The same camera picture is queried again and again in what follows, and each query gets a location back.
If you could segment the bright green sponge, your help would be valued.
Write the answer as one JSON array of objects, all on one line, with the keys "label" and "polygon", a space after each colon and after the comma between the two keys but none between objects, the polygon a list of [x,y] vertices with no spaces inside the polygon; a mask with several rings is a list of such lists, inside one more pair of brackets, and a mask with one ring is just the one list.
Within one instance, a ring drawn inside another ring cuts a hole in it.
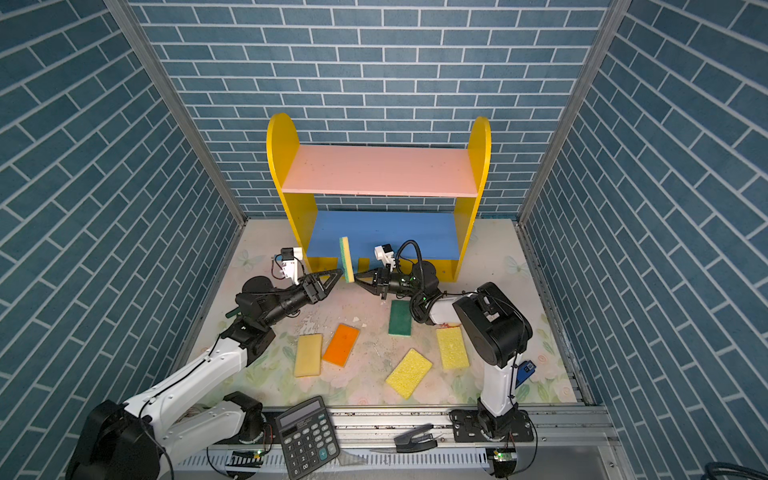
[{"label": "bright green sponge", "polygon": [[354,282],[354,268],[352,264],[352,255],[349,239],[347,237],[341,237],[339,239],[340,246],[340,261],[344,273],[344,278],[347,283]]}]

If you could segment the dark green scrub sponge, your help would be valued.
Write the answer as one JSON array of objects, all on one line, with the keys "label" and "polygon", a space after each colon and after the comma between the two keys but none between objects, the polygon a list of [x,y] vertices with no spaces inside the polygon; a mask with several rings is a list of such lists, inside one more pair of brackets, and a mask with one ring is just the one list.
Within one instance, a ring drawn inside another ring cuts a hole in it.
[{"label": "dark green scrub sponge", "polygon": [[391,302],[388,334],[391,336],[410,337],[412,332],[412,317],[409,302],[393,300]]}]

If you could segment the orange sponge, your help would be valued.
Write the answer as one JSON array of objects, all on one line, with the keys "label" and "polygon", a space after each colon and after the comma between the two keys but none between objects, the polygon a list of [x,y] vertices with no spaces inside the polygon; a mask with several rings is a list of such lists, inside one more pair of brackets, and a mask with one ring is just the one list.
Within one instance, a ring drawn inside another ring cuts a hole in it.
[{"label": "orange sponge", "polygon": [[344,367],[359,335],[359,329],[340,324],[334,332],[322,360],[338,367]]}]

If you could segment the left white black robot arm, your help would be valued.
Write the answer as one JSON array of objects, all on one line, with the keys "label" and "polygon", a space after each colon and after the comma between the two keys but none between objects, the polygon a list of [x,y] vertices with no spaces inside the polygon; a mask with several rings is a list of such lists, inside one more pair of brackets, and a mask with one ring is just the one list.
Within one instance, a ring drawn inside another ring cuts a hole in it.
[{"label": "left white black robot arm", "polygon": [[341,269],[308,273],[287,288],[256,276],[245,282],[227,313],[231,324],[199,357],[127,400],[106,400],[87,416],[69,461],[69,479],[158,479],[176,464],[226,439],[269,446],[260,401],[240,391],[217,405],[189,410],[225,379],[255,363],[274,341],[279,321],[328,297]]}]

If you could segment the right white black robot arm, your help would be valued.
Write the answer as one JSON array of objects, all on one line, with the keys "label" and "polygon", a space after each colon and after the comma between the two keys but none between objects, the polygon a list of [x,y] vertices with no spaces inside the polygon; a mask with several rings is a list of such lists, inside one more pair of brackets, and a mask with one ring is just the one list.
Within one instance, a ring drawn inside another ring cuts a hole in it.
[{"label": "right white black robot arm", "polygon": [[513,433],[514,422],[522,418],[515,397],[518,361],[533,329],[495,283],[449,294],[439,289],[436,268],[426,261],[416,263],[409,273],[392,266],[356,273],[354,281],[381,298],[389,294],[407,297],[411,318],[419,323],[460,324],[485,362],[477,406],[480,431],[491,440],[506,439]]}]

